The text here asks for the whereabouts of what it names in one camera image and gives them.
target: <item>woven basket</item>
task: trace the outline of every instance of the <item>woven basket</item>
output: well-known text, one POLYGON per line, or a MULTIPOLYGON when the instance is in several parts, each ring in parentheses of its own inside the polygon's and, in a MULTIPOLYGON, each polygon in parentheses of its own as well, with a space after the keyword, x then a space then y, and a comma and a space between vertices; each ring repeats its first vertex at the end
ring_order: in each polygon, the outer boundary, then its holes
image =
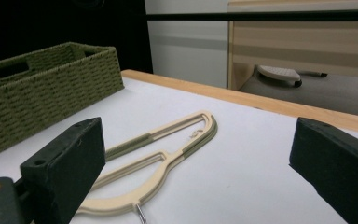
POLYGON ((0 152, 123 88, 113 47, 68 42, 0 61, 0 152))

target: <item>beige plastic hanger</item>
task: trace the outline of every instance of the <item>beige plastic hanger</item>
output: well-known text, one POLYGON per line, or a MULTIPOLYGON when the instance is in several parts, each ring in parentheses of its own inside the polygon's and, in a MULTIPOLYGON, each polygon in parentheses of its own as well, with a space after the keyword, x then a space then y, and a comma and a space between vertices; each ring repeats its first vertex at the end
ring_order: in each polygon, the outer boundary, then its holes
POLYGON ((173 153, 165 150, 158 150, 138 161, 118 168, 112 172, 100 175, 91 190, 100 188, 112 181, 125 175, 129 175, 139 169, 146 167, 156 161, 162 161, 159 168, 152 176, 143 183, 138 189, 132 192, 107 199, 86 199, 77 210, 78 213, 89 213, 93 215, 118 215, 129 211, 138 213, 142 223, 146 223, 140 205, 150 200, 161 188, 168 172, 178 163, 192 155, 197 149, 209 142, 217 133, 217 123, 208 111, 200 111, 182 119, 171 122, 149 133, 142 134, 130 141, 112 147, 106 151, 106 159, 112 160, 138 147, 145 146, 151 142, 159 140, 171 133, 175 133, 192 124, 205 121, 203 129, 193 132, 192 139, 184 146, 173 153))

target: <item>white table surface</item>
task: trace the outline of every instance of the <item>white table surface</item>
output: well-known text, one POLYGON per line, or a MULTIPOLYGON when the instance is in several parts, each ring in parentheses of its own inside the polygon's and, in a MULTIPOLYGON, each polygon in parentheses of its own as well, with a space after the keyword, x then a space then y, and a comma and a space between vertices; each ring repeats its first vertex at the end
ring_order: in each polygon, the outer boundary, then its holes
MULTIPOLYGON (((124 90, 0 153, 0 176, 19 179, 23 161, 84 119, 102 118, 105 147, 109 148, 188 114, 208 110, 219 126, 216 137, 174 167, 158 194, 142 205, 149 224, 345 223, 313 186, 289 166, 296 118, 123 79, 124 90)), ((110 161, 103 172, 157 149, 174 152, 195 130, 197 127, 185 129, 110 161)), ((346 132, 358 138, 358 133, 346 132)), ((92 192, 89 197, 129 192, 157 167, 158 162, 92 192)), ((75 215, 71 223, 141 222, 135 213, 129 212, 113 217, 75 215)))

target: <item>floor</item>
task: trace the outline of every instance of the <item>floor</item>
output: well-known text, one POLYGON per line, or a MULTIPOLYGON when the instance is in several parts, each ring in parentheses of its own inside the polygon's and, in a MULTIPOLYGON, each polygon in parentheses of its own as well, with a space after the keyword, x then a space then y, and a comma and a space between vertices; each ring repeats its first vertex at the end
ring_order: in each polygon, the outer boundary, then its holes
POLYGON ((358 77, 302 74, 302 86, 255 72, 240 91, 358 115, 358 77))

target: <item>wooden table edge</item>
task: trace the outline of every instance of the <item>wooden table edge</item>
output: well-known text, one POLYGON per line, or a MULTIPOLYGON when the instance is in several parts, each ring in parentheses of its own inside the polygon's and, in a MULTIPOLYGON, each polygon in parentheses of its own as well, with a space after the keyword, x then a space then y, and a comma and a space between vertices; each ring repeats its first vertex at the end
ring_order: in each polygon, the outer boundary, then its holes
POLYGON ((239 105, 246 105, 290 117, 317 119, 342 129, 358 132, 358 116, 315 106, 295 104, 249 93, 231 91, 199 83, 158 76, 135 70, 121 71, 123 77, 169 87, 179 91, 188 91, 203 96, 224 100, 239 105))

